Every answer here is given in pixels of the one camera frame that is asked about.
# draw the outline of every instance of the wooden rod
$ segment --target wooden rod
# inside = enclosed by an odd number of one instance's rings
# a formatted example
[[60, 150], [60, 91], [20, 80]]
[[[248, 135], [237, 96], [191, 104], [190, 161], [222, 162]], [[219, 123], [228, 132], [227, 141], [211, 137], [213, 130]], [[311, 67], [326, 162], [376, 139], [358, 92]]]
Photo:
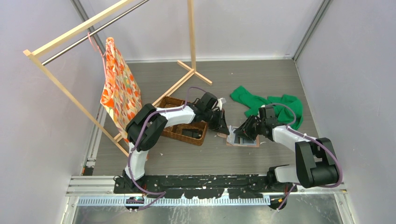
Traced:
[[187, 0], [187, 5], [188, 5], [188, 24], [190, 28], [191, 67], [196, 71], [197, 62], [195, 56], [194, 0]]
[[160, 96], [156, 101], [153, 102], [153, 106], [157, 106], [157, 104], [164, 98], [165, 96], [169, 96], [171, 93], [176, 91], [183, 83], [185, 83], [191, 76], [194, 75], [194, 69], [191, 69], [187, 74], [185, 74], [179, 81], [177, 81], [172, 87], [170, 87], [162, 96]]
[[23, 53], [33, 61], [33, 63], [44, 72], [45, 75], [98, 127], [102, 130], [102, 132], [126, 155], [128, 156], [128, 152], [116, 142], [109, 132], [85, 109], [85, 107], [66, 89], [65, 86], [55, 76], [44, 66], [41, 64], [39, 59], [33, 55], [29, 50], [24, 50]]
[[65, 41], [71, 39], [75, 35], [83, 32], [84, 30], [88, 29], [89, 27], [95, 25], [97, 22], [103, 20], [104, 18], [108, 17], [109, 15], [118, 11], [119, 9], [123, 8], [124, 6], [131, 3], [132, 1], [134, 1], [134, 0], [121, 0], [117, 3], [115, 3], [114, 5], [103, 10], [102, 12], [96, 14], [95, 16], [88, 19], [87, 21], [85, 21], [85, 22], [81, 23], [80, 25], [76, 26], [75, 28], [67, 31], [66, 33], [60, 35], [59, 37], [55, 38], [54, 40], [52, 40], [49, 43], [45, 44], [44, 46], [40, 47], [39, 49], [33, 51], [32, 54], [36, 57], [41, 57], [42, 55], [48, 53], [49, 51], [51, 51], [52, 49], [61, 45]]
[[[180, 61], [180, 60], [177, 61], [177, 64], [180, 65], [180, 66], [182, 66], [182, 67], [183, 67], [184, 69], [186, 69], [186, 70], [191, 70], [191, 69], [192, 69], [192, 68], [190, 68], [188, 65], [184, 64], [184, 63], [183, 63], [182, 61]], [[208, 78], [206, 78], [205, 76], [201, 75], [201, 73], [195, 71], [194, 74], [195, 74], [198, 78], [202, 79], [202, 81], [206, 82], [208, 85], [212, 85], [212, 84], [213, 84], [213, 82], [212, 82], [210, 79], [208, 79]]]

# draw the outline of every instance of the orange patterned cloth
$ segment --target orange patterned cloth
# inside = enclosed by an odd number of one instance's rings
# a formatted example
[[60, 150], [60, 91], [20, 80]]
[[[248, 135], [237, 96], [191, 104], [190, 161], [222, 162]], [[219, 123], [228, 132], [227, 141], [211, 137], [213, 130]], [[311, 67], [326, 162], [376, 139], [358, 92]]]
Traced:
[[100, 103], [127, 141], [125, 127], [141, 109], [141, 94], [112, 37], [106, 39], [106, 81]]

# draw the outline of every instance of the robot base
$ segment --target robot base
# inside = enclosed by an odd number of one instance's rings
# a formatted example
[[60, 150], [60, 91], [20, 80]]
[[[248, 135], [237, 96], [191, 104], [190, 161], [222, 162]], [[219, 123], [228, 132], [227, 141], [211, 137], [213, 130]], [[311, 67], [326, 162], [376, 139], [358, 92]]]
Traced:
[[[115, 194], [142, 193], [123, 172], [114, 177]], [[283, 195], [291, 183], [269, 183], [263, 175], [145, 175], [137, 183], [151, 192], [166, 191], [165, 198], [219, 198], [226, 191], [230, 199], [262, 198], [261, 193], [278, 192]]]

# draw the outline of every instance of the wicker basket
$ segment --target wicker basket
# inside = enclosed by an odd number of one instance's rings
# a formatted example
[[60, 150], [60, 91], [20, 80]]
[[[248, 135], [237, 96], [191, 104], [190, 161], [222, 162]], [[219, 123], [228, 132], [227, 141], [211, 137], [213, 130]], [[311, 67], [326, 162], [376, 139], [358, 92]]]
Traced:
[[[176, 99], [173, 97], [164, 97], [160, 104], [160, 108], [170, 108], [170, 107], [175, 107], [175, 106], [181, 106], [184, 103], [184, 100], [181, 99]], [[202, 136], [199, 139], [192, 138], [189, 136], [182, 135], [182, 130], [183, 129], [199, 129], [202, 131]], [[186, 142], [189, 144], [193, 144], [196, 146], [201, 146], [204, 143], [206, 131], [208, 130], [208, 124], [206, 122], [199, 122], [199, 123], [194, 123], [194, 124], [180, 124], [180, 125], [174, 125], [170, 126], [164, 129], [162, 132], [162, 136], [171, 138], [171, 139], [176, 139], [182, 142]]]

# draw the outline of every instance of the ruler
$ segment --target ruler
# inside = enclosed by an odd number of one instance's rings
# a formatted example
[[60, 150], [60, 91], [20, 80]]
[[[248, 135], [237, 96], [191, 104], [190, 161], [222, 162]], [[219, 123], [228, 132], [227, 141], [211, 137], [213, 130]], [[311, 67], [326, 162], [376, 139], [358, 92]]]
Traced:
[[[77, 206], [131, 206], [126, 204], [130, 196], [81, 196], [78, 199]], [[134, 204], [133, 206], [144, 206], [151, 203], [155, 198], [144, 197], [143, 204]], [[229, 196], [219, 198], [192, 199], [181, 198], [161, 198], [151, 206], [224, 206], [224, 205], [270, 205], [269, 195], [263, 195], [262, 198], [237, 198], [230, 199]]]

